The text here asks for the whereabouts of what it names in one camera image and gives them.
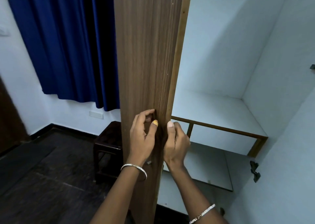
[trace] bracelet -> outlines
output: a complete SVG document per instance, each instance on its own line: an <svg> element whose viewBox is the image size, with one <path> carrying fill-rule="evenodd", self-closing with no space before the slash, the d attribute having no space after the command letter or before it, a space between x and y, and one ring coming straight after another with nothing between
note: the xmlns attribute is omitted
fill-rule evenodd
<svg viewBox="0 0 315 224"><path fill-rule="evenodd" d="M141 167L139 167L139 166L137 166L137 165L131 164L131 163L126 163L125 165L123 165L123 166L121 167L120 171L121 171L124 167L126 167L126 166L132 166L132 167L135 167L135 168L141 170L142 172L144 172L144 174L146 175L146 179L147 179L148 175L147 175L146 171L144 171L143 168L141 168Z"/></svg>
<svg viewBox="0 0 315 224"><path fill-rule="evenodd" d="M208 207L206 210L204 210L204 212L202 214L200 214L199 216L197 216L195 219L192 219L189 224L192 224L196 221L198 221L200 218L202 218L208 211L210 211L212 208L215 207L215 204L213 204L212 206Z"/></svg>

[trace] curtain fold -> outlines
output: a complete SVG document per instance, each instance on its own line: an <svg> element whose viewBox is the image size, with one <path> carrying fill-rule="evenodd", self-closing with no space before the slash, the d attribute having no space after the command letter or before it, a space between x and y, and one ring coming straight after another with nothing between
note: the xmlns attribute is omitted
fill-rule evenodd
<svg viewBox="0 0 315 224"><path fill-rule="evenodd" d="M113 0L8 0L45 94L119 108Z"/></svg>

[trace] wooden door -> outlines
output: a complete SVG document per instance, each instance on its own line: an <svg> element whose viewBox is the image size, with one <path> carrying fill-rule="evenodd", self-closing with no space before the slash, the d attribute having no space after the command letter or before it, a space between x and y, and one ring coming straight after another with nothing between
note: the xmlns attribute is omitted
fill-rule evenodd
<svg viewBox="0 0 315 224"><path fill-rule="evenodd" d="M124 161L136 114L156 109L159 128L148 179L138 182L130 209L136 224L154 221L190 0L114 0Z"/></svg>
<svg viewBox="0 0 315 224"><path fill-rule="evenodd" d="M28 138L24 124L0 79L0 153Z"/></svg>

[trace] dark floor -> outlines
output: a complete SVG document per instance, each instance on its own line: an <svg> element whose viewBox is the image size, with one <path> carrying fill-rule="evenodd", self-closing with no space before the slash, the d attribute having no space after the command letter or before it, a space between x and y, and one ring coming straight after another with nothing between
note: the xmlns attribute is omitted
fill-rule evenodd
<svg viewBox="0 0 315 224"><path fill-rule="evenodd" d="M51 130L34 142L56 148L0 197L0 223L89 223L113 184L94 182L93 140ZM155 224L188 223L159 205L155 217Z"/></svg>

